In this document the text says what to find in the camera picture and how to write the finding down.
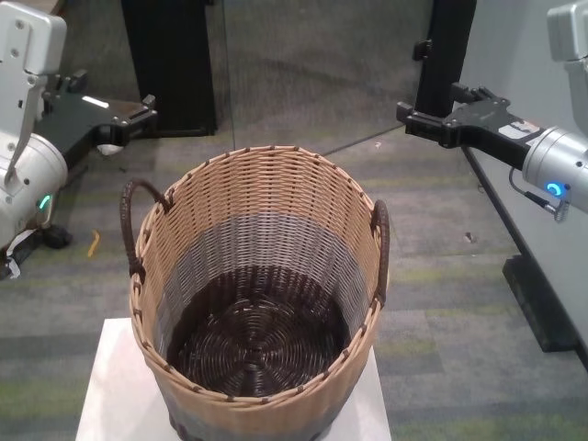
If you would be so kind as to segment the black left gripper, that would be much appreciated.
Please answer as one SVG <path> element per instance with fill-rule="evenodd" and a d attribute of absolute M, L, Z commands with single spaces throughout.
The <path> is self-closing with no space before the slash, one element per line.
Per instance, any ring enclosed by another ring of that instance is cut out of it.
<path fill-rule="evenodd" d="M 98 145 L 122 147 L 157 128 L 156 97 L 141 102 L 83 94 L 88 71 L 80 69 L 60 79 L 62 92 L 47 93 L 34 133 L 49 141 L 66 161 L 80 161 Z"/>

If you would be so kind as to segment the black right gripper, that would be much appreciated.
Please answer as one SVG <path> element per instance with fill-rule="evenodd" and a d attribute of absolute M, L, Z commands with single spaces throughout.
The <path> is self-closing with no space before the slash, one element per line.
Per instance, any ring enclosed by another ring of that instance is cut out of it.
<path fill-rule="evenodd" d="M 509 102 L 496 98 L 486 87 L 453 83 L 451 98 L 467 105 L 457 107 L 444 120 L 418 112 L 407 103 L 397 104 L 396 119 L 405 126 L 406 134 L 445 148 L 478 149 L 517 170 L 523 168 L 530 142 L 546 131 L 511 114 Z"/>

